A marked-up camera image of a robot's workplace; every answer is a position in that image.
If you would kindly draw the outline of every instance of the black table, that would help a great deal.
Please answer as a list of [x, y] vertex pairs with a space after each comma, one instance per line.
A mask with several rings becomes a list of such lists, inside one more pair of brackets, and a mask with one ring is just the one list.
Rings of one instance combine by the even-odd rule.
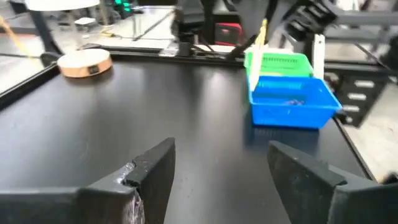
[[167, 137], [177, 160], [165, 223], [289, 223], [270, 140], [369, 177], [334, 119], [319, 131], [253, 127], [242, 68], [115, 59], [98, 77], [57, 73], [2, 96], [29, 91], [0, 111], [0, 189], [86, 186]]

